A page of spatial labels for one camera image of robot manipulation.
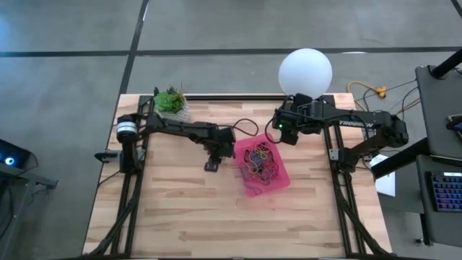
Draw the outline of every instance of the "white globe lamp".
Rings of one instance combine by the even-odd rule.
[[[286,95],[301,93],[315,99],[331,85],[332,65],[320,51],[303,48],[282,61],[278,78]]]

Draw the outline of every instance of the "white paper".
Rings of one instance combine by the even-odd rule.
[[[385,155],[377,155],[370,161],[370,164],[371,166],[374,166],[387,158],[388,156]],[[375,180],[375,189],[377,189],[377,192],[381,194],[396,196],[395,185],[395,172]]]

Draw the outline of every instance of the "plant pot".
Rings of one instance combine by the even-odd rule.
[[[183,104],[183,109],[178,111],[177,113],[172,112],[159,112],[164,118],[168,118],[171,120],[182,121],[182,122],[189,122],[191,120],[191,112],[189,110],[188,102],[185,101]]]

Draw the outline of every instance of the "pink plastic container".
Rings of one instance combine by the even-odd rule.
[[[268,141],[265,134],[237,141],[235,154],[235,162],[243,176],[246,194],[249,197],[290,185],[281,155],[276,145]]]

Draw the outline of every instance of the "concrete floor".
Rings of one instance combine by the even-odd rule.
[[[3,0],[0,52],[128,51],[142,0]],[[438,64],[462,46],[462,19],[451,1],[434,0],[151,0],[139,50],[206,48],[389,48],[383,53],[330,53],[329,92],[360,80],[392,87],[413,80],[414,68]],[[394,53],[392,48],[441,47]],[[281,54],[143,56],[134,60],[128,93],[183,83],[187,93],[281,92]],[[82,251],[126,56],[0,58],[0,138],[33,151],[35,172],[59,179],[29,207],[15,259],[56,259]],[[409,84],[368,100],[388,110]],[[364,89],[356,87],[354,96]],[[415,92],[409,101],[417,98]],[[426,136],[420,106],[406,112],[411,143]],[[419,217],[383,211],[400,256],[454,259],[462,249],[416,247]]]

